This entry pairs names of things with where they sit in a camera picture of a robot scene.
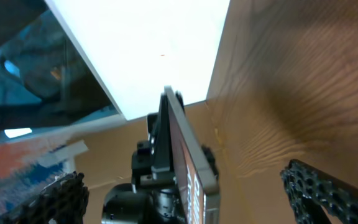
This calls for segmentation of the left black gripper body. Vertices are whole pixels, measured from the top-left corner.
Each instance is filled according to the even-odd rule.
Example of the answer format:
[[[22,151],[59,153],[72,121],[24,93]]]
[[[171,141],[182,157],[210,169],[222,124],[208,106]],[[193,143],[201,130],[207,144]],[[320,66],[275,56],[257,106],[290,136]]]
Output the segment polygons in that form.
[[[153,179],[152,176],[152,146],[150,143],[150,115],[147,116],[149,130],[148,140],[139,141],[137,149],[132,154],[132,185],[134,187],[174,187],[175,171],[163,176],[162,179]]]

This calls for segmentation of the Samsung Galaxy smartphone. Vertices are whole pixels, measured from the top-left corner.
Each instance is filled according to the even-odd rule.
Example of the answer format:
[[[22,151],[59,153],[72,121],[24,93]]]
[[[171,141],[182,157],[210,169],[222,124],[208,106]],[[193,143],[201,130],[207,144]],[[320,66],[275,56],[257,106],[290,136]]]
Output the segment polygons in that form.
[[[166,86],[170,137],[180,200],[185,221],[194,224],[218,224],[219,182],[197,137],[186,118],[179,95]]]

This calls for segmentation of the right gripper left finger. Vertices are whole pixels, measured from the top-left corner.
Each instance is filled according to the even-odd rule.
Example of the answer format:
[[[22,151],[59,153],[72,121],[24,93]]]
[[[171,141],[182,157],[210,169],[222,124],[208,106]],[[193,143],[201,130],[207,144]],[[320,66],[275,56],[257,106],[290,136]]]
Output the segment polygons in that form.
[[[0,224],[83,224],[90,192],[83,173],[65,174],[9,212]]]

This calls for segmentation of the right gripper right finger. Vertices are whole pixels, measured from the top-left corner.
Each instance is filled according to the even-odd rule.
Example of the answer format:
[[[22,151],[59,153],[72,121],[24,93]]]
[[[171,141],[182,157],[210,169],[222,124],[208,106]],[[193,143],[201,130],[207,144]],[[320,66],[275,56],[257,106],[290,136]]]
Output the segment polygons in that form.
[[[280,177],[297,223],[358,223],[358,188],[297,159]]]

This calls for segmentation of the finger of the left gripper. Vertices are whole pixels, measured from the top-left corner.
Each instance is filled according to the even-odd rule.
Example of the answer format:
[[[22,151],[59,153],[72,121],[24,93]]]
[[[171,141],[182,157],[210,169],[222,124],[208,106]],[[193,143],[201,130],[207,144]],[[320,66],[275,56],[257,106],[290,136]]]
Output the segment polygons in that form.
[[[211,148],[208,146],[202,145],[201,149],[203,150],[203,153],[206,157],[206,160],[209,163],[209,166],[215,176],[215,179],[219,180],[219,171],[218,171],[218,168],[216,167],[216,160],[215,160],[215,157],[214,157],[214,154],[213,154]]]
[[[152,146],[152,176],[162,179],[173,171],[172,144],[168,97],[162,94],[158,113],[150,113],[150,143]]]

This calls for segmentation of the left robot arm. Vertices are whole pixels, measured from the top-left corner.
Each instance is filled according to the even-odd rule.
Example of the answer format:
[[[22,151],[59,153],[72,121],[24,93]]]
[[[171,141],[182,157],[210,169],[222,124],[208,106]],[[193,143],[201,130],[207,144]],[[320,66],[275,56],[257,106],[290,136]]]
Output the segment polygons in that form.
[[[218,223],[219,172],[185,116],[179,92],[147,115],[149,138],[132,154],[132,180],[104,199],[102,223]]]

